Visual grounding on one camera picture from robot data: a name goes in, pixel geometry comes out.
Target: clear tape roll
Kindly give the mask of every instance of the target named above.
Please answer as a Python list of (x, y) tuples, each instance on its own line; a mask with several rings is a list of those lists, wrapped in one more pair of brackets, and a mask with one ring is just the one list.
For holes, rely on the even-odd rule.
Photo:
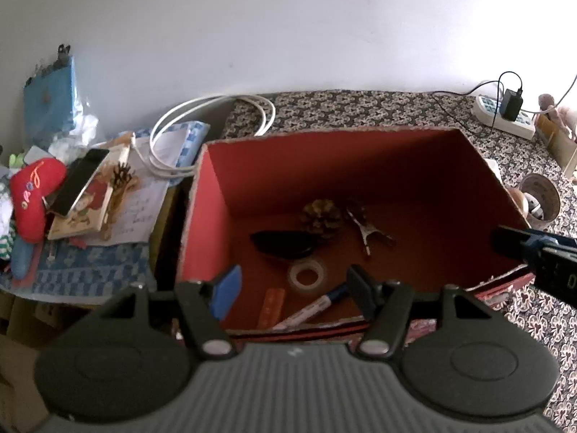
[[(298, 281), (298, 275), (305, 270), (312, 270), (317, 274), (317, 279), (310, 285), (305, 285)], [(315, 258), (299, 260), (298, 262), (293, 263), (293, 265), (288, 269), (289, 285), (293, 290), (302, 294), (317, 293), (326, 280), (327, 269), (321, 261)]]

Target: black power adapter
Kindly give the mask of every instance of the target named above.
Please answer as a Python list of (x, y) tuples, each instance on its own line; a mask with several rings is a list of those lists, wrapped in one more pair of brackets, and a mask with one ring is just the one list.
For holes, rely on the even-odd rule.
[(517, 92), (507, 89), (505, 94), (503, 94), (503, 101), (499, 107), (499, 114), (506, 121), (514, 122), (517, 120), (517, 115), (519, 115), (521, 106), (523, 105), (523, 98), (521, 97), (522, 92), (522, 88), (519, 88)]

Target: smartphone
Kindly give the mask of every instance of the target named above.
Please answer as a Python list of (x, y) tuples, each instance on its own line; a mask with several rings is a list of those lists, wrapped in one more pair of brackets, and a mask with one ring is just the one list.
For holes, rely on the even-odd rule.
[(67, 217), (94, 179), (98, 168), (108, 154), (109, 150), (107, 149), (92, 148), (89, 150), (76, 167), (68, 173), (48, 211), (59, 217)]

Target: power strip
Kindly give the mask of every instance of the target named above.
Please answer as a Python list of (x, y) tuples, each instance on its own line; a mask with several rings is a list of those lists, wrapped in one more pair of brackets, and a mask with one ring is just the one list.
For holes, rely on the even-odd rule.
[(499, 115), (498, 109), (500, 105), (501, 103), (497, 104), (496, 101), (489, 97), (477, 96), (471, 112), (481, 121), (481, 123), (490, 127), (493, 124), (493, 115), (496, 110), (497, 117), (495, 117), (495, 128), (517, 135), (521, 138), (526, 138), (526, 140), (531, 140), (533, 135), (535, 135), (535, 125), (533, 125), (532, 118), (524, 112), (519, 112), (517, 120), (514, 122), (506, 121)]

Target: table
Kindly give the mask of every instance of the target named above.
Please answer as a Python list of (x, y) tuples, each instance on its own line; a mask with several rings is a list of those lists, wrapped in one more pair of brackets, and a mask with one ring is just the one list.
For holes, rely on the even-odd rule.
[[(540, 141), (499, 130), (489, 134), (489, 128), (481, 126), (471, 114), (473, 97), (435, 98), (424, 93), (381, 91), (281, 93), (271, 98), (277, 113), (270, 132), (384, 125), (460, 128), (484, 158), (497, 161), (506, 185), (516, 186), (530, 172), (543, 174), (555, 183), (561, 196), (561, 212), (547, 231), (577, 237), (577, 221), (573, 219), (577, 197)], [(252, 135), (259, 122), (256, 110), (238, 101), (222, 136)], [(561, 376), (545, 414), (561, 428), (577, 431), (577, 311), (533, 285), (514, 292), (502, 311), (507, 319), (549, 347), (559, 360)]]

